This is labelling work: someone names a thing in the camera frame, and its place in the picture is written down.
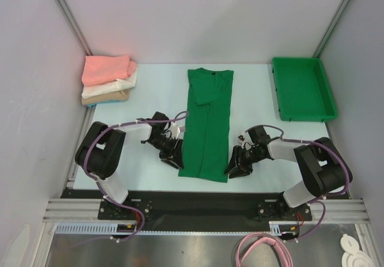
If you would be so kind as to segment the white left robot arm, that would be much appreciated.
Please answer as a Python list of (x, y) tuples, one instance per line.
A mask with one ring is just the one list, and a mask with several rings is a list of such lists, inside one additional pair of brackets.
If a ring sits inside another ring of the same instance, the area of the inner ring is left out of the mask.
[(155, 112), (151, 118), (111, 126), (94, 122), (76, 152), (75, 162), (94, 180), (118, 218), (125, 219), (132, 212), (144, 216), (132, 205), (128, 190), (116, 175), (125, 142), (124, 128), (144, 128), (141, 143), (157, 149), (160, 161), (181, 170), (183, 177), (216, 183), (229, 180), (224, 172), (229, 159), (229, 113), (209, 115), (202, 121), (183, 111), (173, 119)]

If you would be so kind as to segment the green t shirt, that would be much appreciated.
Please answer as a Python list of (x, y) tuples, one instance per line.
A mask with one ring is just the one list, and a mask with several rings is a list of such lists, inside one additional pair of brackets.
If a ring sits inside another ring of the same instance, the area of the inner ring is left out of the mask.
[(198, 68), (188, 72), (188, 98), (182, 144), (184, 167), (178, 176), (226, 183), (229, 162), (232, 70)]

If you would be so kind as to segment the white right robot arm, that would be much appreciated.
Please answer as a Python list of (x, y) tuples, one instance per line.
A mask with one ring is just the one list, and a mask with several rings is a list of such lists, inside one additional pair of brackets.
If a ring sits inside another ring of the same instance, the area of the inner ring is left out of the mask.
[(271, 137), (265, 129), (265, 124), (255, 125), (239, 135), (224, 174), (230, 179), (245, 177), (262, 160), (286, 160), (298, 165), (302, 180), (280, 193), (269, 211), (260, 206), (259, 218), (290, 220), (319, 198), (347, 193), (353, 175), (330, 138), (287, 139), (283, 132)]

